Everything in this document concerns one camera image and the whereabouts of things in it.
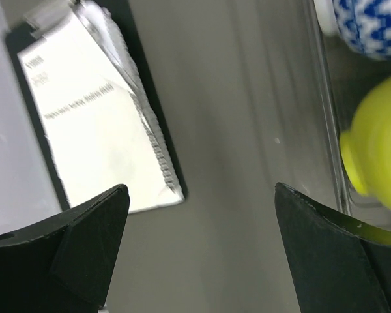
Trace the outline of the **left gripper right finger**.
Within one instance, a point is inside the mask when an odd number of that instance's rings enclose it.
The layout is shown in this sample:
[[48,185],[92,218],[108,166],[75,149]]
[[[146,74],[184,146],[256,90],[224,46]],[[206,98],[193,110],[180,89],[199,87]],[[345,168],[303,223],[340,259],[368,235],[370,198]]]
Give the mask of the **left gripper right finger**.
[[391,231],[284,183],[274,205],[301,312],[391,312]]

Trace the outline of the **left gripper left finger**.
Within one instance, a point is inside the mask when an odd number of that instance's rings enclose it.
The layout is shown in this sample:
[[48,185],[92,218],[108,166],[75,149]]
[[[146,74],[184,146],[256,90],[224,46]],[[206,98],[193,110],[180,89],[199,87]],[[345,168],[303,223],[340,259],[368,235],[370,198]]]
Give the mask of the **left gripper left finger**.
[[0,235],[0,312],[100,312],[130,206],[126,185]]

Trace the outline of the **lime green bowl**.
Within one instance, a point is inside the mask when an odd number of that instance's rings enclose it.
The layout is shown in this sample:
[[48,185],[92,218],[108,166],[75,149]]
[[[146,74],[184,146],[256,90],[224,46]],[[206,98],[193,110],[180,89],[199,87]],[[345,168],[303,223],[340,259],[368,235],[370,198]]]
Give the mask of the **lime green bowl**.
[[391,76],[362,99],[339,144],[352,187],[391,210]]

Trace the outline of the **blue red patterned bowl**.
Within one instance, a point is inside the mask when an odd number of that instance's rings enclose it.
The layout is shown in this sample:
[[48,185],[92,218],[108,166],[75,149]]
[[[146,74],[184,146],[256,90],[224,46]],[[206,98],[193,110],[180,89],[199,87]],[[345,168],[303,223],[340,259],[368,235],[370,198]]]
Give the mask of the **blue red patterned bowl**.
[[391,0],[314,0],[323,34],[371,59],[391,60]]

